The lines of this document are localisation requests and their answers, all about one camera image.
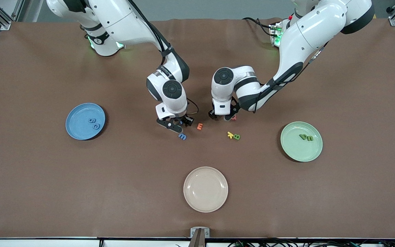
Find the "brown table cover cloth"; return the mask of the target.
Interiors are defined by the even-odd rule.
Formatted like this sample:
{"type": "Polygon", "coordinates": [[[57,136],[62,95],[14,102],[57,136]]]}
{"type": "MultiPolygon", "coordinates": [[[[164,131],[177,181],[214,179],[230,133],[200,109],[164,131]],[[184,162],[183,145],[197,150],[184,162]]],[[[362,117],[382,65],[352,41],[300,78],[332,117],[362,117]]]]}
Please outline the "brown table cover cloth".
{"type": "Polygon", "coordinates": [[[262,83],[278,51],[246,20],[173,19],[155,26],[191,69],[183,84],[199,105],[186,140],[156,122],[146,78],[152,44],[97,55],[78,23],[25,23],[0,33],[0,237],[395,238],[395,27],[373,19],[338,34],[255,114],[214,121],[211,80],[250,65],[262,83]],[[100,105],[106,122],[89,140],[68,135],[68,114],[100,105]],[[281,147],[291,122],[313,125],[323,150],[298,162],[281,147]],[[239,134],[230,139],[227,132],[239,134]],[[219,170],[224,205],[197,212],[187,175],[219,170]]]}

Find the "blue round plate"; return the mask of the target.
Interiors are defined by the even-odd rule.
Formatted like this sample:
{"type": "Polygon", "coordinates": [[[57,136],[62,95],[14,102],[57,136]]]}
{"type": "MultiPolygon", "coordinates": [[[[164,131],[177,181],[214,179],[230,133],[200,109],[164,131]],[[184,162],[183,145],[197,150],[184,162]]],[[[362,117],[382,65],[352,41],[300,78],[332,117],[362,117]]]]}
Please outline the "blue round plate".
{"type": "Polygon", "coordinates": [[[106,122],[106,114],[100,105],[95,103],[83,103],[70,111],[65,122],[65,128],[69,136],[76,140],[89,140],[98,136],[106,122]],[[94,123],[88,119],[95,118],[96,123],[101,125],[99,130],[94,130],[94,123]]]}

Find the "white table edge rail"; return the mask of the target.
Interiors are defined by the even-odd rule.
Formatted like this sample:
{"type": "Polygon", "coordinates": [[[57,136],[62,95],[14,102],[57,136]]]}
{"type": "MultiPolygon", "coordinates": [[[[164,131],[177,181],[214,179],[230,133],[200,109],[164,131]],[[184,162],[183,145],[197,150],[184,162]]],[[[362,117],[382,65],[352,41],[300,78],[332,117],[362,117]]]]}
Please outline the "white table edge rail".
{"type": "Polygon", "coordinates": [[[395,247],[395,238],[6,237],[0,247],[395,247]]]}

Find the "green round plate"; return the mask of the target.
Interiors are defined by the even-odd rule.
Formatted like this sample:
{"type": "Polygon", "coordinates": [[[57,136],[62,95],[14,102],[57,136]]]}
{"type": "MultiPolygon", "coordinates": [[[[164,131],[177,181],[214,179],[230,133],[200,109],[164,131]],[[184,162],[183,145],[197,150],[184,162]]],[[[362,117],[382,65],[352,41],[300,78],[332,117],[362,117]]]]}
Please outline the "green round plate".
{"type": "Polygon", "coordinates": [[[280,143],[287,156],[298,162],[313,161],[323,150],[323,139],[319,131],[313,125],[302,121],[286,125],[281,131],[280,143]],[[314,140],[303,140],[299,137],[300,134],[313,136],[314,140]]]}

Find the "beige round plate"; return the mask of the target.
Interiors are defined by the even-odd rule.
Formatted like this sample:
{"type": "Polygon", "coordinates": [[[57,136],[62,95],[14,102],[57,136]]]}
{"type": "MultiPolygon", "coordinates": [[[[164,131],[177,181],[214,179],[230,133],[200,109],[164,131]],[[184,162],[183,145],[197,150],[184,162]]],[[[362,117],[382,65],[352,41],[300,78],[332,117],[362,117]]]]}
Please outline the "beige round plate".
{"type": "Polygon", "coordinates": [[[185,178],[183,195],[188,205],[201,213],[220,209],[228,197],[225,176],[213,167],[199,167],[185,178]]]}

